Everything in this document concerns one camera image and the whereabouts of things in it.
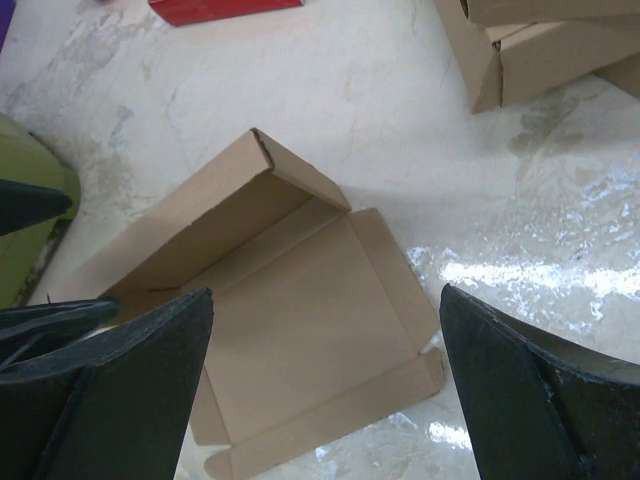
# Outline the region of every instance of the green object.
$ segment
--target green object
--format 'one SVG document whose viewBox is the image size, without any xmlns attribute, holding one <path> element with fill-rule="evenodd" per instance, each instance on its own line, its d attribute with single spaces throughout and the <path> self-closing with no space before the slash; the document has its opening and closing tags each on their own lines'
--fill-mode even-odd
<svg viewBox="0 0 640 480">
<path fill-rule="evenodd" d="M 25 282 L 44 269 L 45 265 L 37 265 L 38 272 L 32 274 L 43 248 L 51 252 L 55 234 L 78 213 L 80 182 L 24 127 L 4 114 L 0 114 L 0 178 L 55 188 L 73 201 L 61 217 L 0 237 L 0 308 L 7 308 L 20 303 Z"/>
</svg>

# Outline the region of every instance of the red box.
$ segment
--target red box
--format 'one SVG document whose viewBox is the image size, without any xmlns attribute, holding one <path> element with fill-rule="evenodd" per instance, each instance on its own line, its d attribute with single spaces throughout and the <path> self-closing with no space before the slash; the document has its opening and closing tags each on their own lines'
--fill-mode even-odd
<svg viewBox="0 0 640 480">
<path fill-rule="evenodd" d="M 304 0 L 149 0 L 149 5 L 167 23 L 179 26 L 301 7 Z"/>
</svg>

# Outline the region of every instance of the purple object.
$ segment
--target purple object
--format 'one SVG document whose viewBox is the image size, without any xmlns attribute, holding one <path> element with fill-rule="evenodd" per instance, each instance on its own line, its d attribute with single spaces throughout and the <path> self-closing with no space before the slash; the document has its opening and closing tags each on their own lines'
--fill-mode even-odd
<svg viewBox="0 0 640 480">
<path fill-rule="evenodd" d="M 16 4 L 13 0 L 0 0 L 0 51 L 4 45 L 15 8 Z"/>
</svg>

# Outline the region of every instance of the brown cardboard box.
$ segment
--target brown cardboard box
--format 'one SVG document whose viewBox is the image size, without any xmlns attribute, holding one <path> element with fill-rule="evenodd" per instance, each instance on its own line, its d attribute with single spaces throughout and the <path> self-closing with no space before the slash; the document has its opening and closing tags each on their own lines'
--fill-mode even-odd
<svg viewBox="0 0 640 480">
<path fill-rule="evenodd" d="M 437 317 L 376 210 L 251 131 L 66 279 L 125 320 L 209 287 L 215 319 L 191 424 L 217 480 L 244 479 L 429 398 Z"/>
<path fill-rule="evenodd" d="M 634 55 L 621 62 L 601 68 L 595 73 L 640 99 L 640 55 Z"/>
<path fill-rule="evenodd" d="M 511 105 L 640 52 L 640 17 L 483 28 L 435 0 L 471 111 Z"/>
<path fill-rule="evenodd" d="M 638 0 L 460 0 L 485 27 L 640 14 Z"/>
</svg>

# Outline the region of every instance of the scuffed surface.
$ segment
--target scuffed surface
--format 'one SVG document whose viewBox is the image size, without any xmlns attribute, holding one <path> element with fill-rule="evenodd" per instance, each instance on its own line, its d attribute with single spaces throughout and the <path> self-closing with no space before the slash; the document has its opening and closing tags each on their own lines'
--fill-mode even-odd
<svg viewBox="0 0 640 480">
<path fill-rule="evenodd" d="M 36 300 L 256 126 L 355 208 L 378 207 L 434 304 L 452 282 L 640 362 L 640 103 L 589 77 L 470 116 L 429 0 L 309 0 L 180 29 L 144 1 L 21 0 L 0 80 L 0 109 L 83 184 Z M 176 478 L 208 479 L 211 453 L 188 433 Z M 449 377 L 434 399 L 260 478 L 478 474 Z"/>
</svg>

